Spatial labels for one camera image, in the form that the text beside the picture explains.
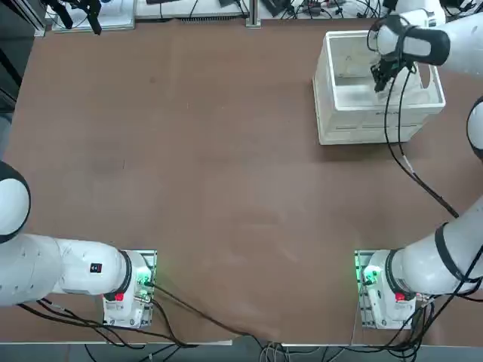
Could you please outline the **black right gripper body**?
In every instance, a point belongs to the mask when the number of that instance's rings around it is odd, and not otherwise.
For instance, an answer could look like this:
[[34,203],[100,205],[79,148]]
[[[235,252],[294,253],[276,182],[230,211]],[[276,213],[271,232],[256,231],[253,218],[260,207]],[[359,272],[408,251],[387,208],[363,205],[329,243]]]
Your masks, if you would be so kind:
[[400,72],[399,58],[382,56],[379,62],[379,70],[382,76],[397,76]]

